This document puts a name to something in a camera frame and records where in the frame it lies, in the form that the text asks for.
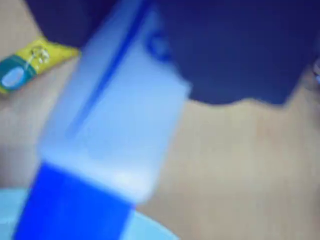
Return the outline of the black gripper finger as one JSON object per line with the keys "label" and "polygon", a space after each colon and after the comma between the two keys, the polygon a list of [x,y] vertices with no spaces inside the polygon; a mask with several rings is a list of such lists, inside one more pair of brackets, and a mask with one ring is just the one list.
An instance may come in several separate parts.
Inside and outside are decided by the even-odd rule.
{"label": "black gripper finger", "polygon": [[120,0],[27,0],[43,35],[53,43],[82,49],[113,14]]}
{"label": "black gripper finger", "polygon": [[210,105],[284,105],[320,41],[317,0],[159,0],[170,52]]}

